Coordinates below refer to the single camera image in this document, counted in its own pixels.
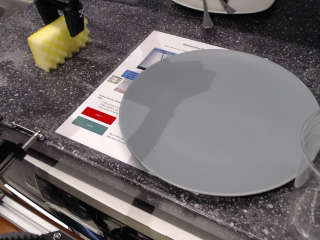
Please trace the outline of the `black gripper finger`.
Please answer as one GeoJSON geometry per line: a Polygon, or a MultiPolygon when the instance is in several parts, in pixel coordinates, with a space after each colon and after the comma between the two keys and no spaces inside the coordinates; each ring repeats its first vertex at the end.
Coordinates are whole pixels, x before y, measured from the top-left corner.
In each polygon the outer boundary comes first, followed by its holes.
{"type": "Polygon", "coordinates": [[[57,0],[34,0],[34,3],[46,25],[60,17],[58,12],[59,3],[57,0]]]}
{"type": "Polygon", "coordinates": [[[63,8],[63,15],[72,38],[85,29],[83,5],[79,0],[67,0],[63,8]]]}

